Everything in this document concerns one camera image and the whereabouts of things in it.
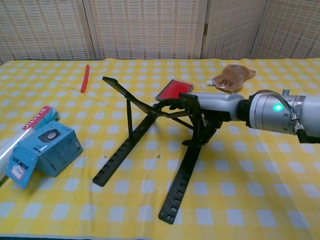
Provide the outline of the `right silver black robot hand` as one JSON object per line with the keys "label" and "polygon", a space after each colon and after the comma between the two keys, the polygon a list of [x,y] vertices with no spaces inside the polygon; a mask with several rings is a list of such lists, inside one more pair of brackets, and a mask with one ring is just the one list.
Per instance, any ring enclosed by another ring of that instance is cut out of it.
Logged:
{"label": "right silver black robot hand", "polygon": [[204,142],[211,138],[224,122],[242,121],[249,125],[251,100],[232,93],[180,93],[153,105],[157,110],[185,110],[193,125],[192,138]]}

